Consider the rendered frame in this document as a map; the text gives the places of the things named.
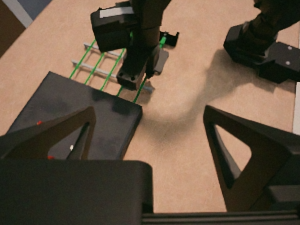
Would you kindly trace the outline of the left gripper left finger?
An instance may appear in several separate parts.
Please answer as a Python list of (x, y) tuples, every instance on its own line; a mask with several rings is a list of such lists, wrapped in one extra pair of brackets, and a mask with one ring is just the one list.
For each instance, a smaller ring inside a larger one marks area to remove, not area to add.
[(48, 159), (49, 149), (76, 129), (82, 129), (66, 159), (87, 160), (96, 124), (94, 106), (0, 136), (0, 157)]

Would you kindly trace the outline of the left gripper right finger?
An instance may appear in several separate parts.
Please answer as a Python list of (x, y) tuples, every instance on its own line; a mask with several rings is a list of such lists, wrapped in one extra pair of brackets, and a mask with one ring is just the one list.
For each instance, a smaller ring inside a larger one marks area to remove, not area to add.
[[(299, 134), (211, 105), (205, 105), (202, 119), (226, 211), (246, 211), (268, 188), (300, 187)], [(242, 171), (216, 125), (249, 147), (251, 157)]]

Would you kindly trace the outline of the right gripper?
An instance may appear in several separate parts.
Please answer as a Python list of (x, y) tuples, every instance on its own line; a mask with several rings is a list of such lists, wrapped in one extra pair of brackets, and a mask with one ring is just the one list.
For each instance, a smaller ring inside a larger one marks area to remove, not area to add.
[[(150, 51), (150, 50), (155, 49), (155, 48), (159, 45), (159, 41), (158, 41), (158, 44), (157, 44), (155, 47), (153, 47), (153, 48), (145, 48), (145, 49), (144, 49), (144, 48), (141, 48), (141, 47), (138, 47), (137, 45), (135, 45), (134, 42), (133, 42), (133, 44), (134, 44), (134, 46), (135, 46), (137, 49), (139, 49), (139, 50), (142, 50), (142, 51)], [(126, 55), (127, 55), (127, 54), (126, 54), (126, 52), (125, 52), (125, 54), (124, 54), (124, 56), (123, 56), (123, 61), (124, 61)], [(164, 67), (164, 65), (165, 65), (165, 63), (166, 63), (168, 57), (169, 57), (169, 52), (168, 52), (168, 51), (163, 50), (163, 49), (160, 49), (160, 50), (159, 50), (159, 59), (158, 59), (158, 62), (157, 62), (157, 65), (156, 65), (154, 71), (151, 71), (151, 70), (148, 70), (148, 69), (146, 69), (146, 71), (145, 71), (145, 74), (146, 74), (148, 80), (150, 80), (150, 78), (152, 78), (152, 77), (154, 76), (155, 72), (159, 73), (159, 75), (162, 73), (163, 67)], [(145, 74), (143, 74), (143, 77), (144, 77)], [(143, 77), (142, 77), (142, 78), (143, 78)]]

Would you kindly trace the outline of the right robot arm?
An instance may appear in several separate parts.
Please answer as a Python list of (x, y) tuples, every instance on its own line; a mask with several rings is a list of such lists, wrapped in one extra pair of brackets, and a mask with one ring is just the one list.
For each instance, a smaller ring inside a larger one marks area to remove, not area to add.
[[(137, 91), (146, 69), (154, 71), (159, 59), (160, 44), (153, 50), (142, 51), (133, 42), (141, 48), (153, 48), (158, 44), (163, 12), (171, 1), (128, 0), (90, 14), (92, 31), (100, 53), (126, 48), (127, 56), (116, 74), (123, 88)], [(253, 1), (253, 7), (261, 12), (250, 23), (245, 21), (242, 25), (235, 51), (264, 61), (270, 46), (278, 39), (278, 32), (300, 21), (300, 0)]]

